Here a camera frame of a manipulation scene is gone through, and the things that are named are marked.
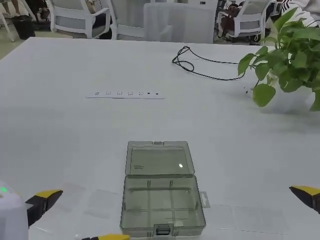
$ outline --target floor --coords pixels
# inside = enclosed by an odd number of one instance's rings
[[[9,8],[12,13],[15,12],[11,3],[9,3]],[[3,13],[5,12],[5,10],[1,4],[0,4],[0,11],[2,11]],[[20,4],[20,12],[23,13],[24,11],[26,11],[25,8],[23,7],[22,4]],[[271,34],[270,34],[271,36],[274,37],[277,35],[277,31],[275,30],[275,28],[272,24],[272,21],[267,22],[267,27],[271,28]],[[7,36],[6,29],[4,27],[1,27],[0,28],[0,59],[5,57],[13,49],[18,47],[21,43],[23,43],[23,40],[19,39],[18,33],[17,33],[15,27],[13,26],[13,24],[10,24],[9,28],[10,28],[11,32],[14,34],[15,42],[10,41],[10,39]],[[63,34],[56,33],[56,32],[48,32],[48,31],[36,31],[35,36],[36,37],[43,37],[43,38],[70,38],[70,36],[67,36],[67,35],[63,35]],[[219,40],[215,43],[217,43],[217,44],[243,44],[243,43],[225,42],[225,41],[221,41],[221,40]]]

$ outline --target chair backrest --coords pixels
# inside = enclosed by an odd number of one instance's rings
[[[107,0],[112,22],[120,35],[143,38],[144,5],[167,0]]]
[[[85,0],[49,0],[51,28],[73,33],[86,32],[86,16],[90,14]]]
[[[215,7],[184,3],[147,3],[144,5],[146,41],[212,44]]]
[[[259,33],[266,26],[266,10],[272,0],[246,0],[234,19],[235,32]]]

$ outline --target power cord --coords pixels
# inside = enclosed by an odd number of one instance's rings
[[[309,25],[307,25],[306,27],[309,27],[310,25],[316,23],[316,22],[320,22],[320,20],[314,20],[312,23],[310,23]]]
[[[186,52],[190,51],[193,55],[195,55],[196,57],[202,59],[202,60],[206,60],[206,61],[209,61],[209,62],[213,62],[213,63],[218,63],[218,64],[233,64],[233,65],[238,65],[238,63],[236,62],[228,62],[228,61],[217,61],[217,60],[211,60],[211,59],[207,59],[207,58],[204,58],[202,56],[199,56],[197,54],[195,54],[191,48],[189,46],[184,46],[183,48],[181,48],[177,55],[174,57],[174,59],[172,59],[172,63],[175,64],[175,65],[178,65],[180,68],[182,68],[183,70],[189,72],[189,73],[193,73],[193,74],[196,74],[196,75],[199,75],[199,76],[202,76],[202,77],[206,77],[206,78],[209,78],[209,79],[214,79],[214,80],[221,80],[221,81],[234,81],[234,80],[239,80],[241,78],[244,77],[245,74],[242,74],[241,76],[238,76],[238,77],[235,77],[235,78],[219,78],[219,77],[213,77],[213,76],[208,76],[208,75],[205,75],[205,74],[202,74],[202,73],[198,73],[198,72],[195,72],[195,66],[189,62],[189,61],[186,61],[186,60],[180,60],[179,57],[182,55],[182,54],[185,54]],[[187,68],[185,66],[183,66],[181,63],[185,63],[185,64],[188,64],[191,66],[191,68]]]

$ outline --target white table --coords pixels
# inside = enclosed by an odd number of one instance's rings
[[[245,223],[253,224],[259,210],[272,210],[269,215],[280,219],[278,232],[289,227],[289,235],[246,232],[238,219],[237,230],[216,230],[215,215],[205,209],[201,240],[319,236],[320,216],[288,188],[320,187],[317,115],[262,114],[244,94],[243,87],[255,81],[252,73],[238,82],[186,73],[171,63],[183,45],[30,38],[0,61],[0,177],[26,199],[41,190],[65,191],[29,230],[30,240],[119,233],[130,140],[188,141],[198,186],[212,209],[249,207],[241,209],[248,210]],[[189,45],[221,61],[239,61],[257,50]],[[236,75],[234,65],[186,58],[199,72]],[[85,98],[109,89],[159,91],[165,99]],[[92,195],[100,200],[92,202]],[[224,218],[219,224],[230,223]]]

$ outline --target person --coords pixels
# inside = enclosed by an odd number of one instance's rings
[[[2,3],[2,6],[4,8],[4,10],[6,11],[6,13],[9,15],[9,16],[12,16],[11,15],[11,12],[10,12],[10,9],[9,9],[9,5],[8,5],[8,2],[10,0],[0,0],[0,3]],[[19,3],[18,3],[18,0],[11,0],[12,2],[12,5],[15,9],[15,13],[20,16],[20,9],[19,9]]]
[[[320,26],[320,0],[283,0],[281,4],[282,14],[297,8],[292,21],[304,19],[304,25],[308,27]]]

